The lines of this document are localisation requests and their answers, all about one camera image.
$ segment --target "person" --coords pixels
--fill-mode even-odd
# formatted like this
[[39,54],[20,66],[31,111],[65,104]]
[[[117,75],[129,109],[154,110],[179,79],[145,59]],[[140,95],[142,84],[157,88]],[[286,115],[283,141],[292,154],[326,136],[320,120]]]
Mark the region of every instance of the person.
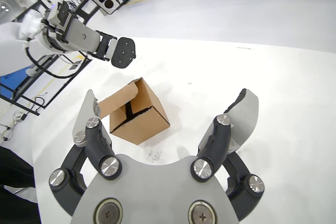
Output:
[[0,146],[0,223],[39,224],[38,205],[6,190],[4,185],[35,187],[33,167],[11,150]]

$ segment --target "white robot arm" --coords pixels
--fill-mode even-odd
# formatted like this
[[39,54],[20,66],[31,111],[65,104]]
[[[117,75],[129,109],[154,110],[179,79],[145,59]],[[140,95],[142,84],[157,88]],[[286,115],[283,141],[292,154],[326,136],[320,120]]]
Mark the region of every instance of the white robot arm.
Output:
[[117,68],[126,68],[136,57],[132,39],[122,37],[118,40],[88,28],[66,2],[58,3],[44,17],[37,11],[30,11],[22,23],[0,25],[0,38],[0,65],[4,65],[0,76],[35,64],[35,59],[50,54],[83,51],[111,61]]

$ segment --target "gripper pad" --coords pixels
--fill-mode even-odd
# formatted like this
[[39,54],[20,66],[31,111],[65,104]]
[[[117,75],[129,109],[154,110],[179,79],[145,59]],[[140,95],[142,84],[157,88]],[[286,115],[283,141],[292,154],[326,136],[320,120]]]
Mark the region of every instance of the gripper pad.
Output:
[[135,43],[131,38],[121,37],[114,50],[111,63],[116,68],[124,69],[136,58]]

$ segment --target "cardboard box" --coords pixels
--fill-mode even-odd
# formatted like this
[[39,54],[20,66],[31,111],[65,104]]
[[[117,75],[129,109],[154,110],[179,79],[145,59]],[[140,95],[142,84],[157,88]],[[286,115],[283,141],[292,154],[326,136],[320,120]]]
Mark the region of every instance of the cardboard box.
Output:
[[101,118],[109,115],[110,133],[136,145],[170,127],[168,117],[143,78],[101,101]]

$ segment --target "gray metal plate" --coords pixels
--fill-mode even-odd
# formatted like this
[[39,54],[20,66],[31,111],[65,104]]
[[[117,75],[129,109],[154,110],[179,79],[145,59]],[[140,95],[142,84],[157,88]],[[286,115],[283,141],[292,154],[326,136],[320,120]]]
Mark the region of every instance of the gray metal plate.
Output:
[[250,90],[246,90],[244,99],[236,104],[228,113],[225,113],[233,124],[231,137],[235,141],[229,153],[239,149],[240,146],[253,133],[258,121],[259,100]]
[[117,157],[123,167],[121,175],[107,181],[97,174],[80,200],[71,224],[93,223],[96,206],[106,198],[121,203],[122,224],[188,224],[189,207],[197,200],[213,206],[217,223],[239,223],[215,177],[206,183],[193,179],[190,165],[197,157],[185,157],[167,165],[142,164],[123,154]]

